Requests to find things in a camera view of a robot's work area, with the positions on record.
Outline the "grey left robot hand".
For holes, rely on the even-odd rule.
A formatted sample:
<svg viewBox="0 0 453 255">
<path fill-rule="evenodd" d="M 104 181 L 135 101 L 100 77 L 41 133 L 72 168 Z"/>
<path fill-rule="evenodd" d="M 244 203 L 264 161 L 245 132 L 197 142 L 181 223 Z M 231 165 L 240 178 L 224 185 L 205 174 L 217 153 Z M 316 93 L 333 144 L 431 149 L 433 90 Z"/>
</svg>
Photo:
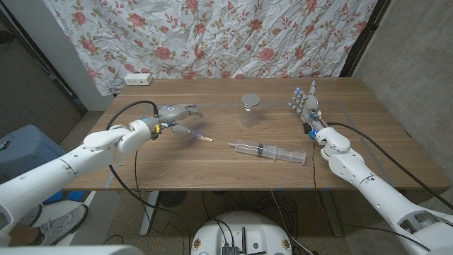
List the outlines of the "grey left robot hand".
<svg viewBox="0 0 453 255">
<path fill-rule="evenodd" d="M 171 104 L 158 109 L 154 117 L 162 124 L 163 128 L 170 128 L 174 133 L 180 135 L 193 135 L 194 131 L 178 124 L 190 115 L 203 117 L 204 115 L 196 109 L 193 104 Z"/>
</svg>

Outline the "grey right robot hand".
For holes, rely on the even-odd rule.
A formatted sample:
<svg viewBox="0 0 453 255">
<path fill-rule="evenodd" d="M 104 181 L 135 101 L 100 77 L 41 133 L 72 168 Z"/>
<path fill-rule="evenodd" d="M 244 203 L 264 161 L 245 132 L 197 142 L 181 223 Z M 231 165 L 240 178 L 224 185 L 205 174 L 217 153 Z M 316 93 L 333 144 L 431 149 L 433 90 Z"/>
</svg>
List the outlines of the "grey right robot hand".
<svg viewBox="0 0 453 255">
<path fill-rule="evenodd" d="M 327 124 L 322 120 L 319 102 L 315 92 L 316 81 L 313 80 L 308 93 L 303 92 L 300 88 L 296 88 L 292 102 L 288 103 L 299 114 L 303 122 L 304 133 L 308 134 L 310 138 L 315 138 L 320 130 L 327 127 Z"/>
</svg>

